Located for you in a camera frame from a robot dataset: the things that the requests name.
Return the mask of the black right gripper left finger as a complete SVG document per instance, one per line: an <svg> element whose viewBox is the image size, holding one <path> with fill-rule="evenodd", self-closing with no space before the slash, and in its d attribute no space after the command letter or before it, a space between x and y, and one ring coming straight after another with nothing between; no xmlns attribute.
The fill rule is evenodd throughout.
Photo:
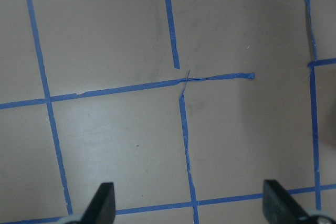
<svg viewBox="0 0 336 224"><path fill-rule="evenodd" d="M116 218L114 183L101 183L82 215L69 215L59 223L113 224Z"/></svg>

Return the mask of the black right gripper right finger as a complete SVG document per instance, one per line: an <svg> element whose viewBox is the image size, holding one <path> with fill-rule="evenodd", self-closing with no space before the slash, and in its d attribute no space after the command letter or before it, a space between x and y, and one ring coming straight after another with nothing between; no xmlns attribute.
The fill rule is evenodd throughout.
<svg viewBox="0 0 336 224"><path fill-rule="evenodd" d="M321 211L308 212L275 179L263 181L263 215L269 224L335 223Z"/></svg>

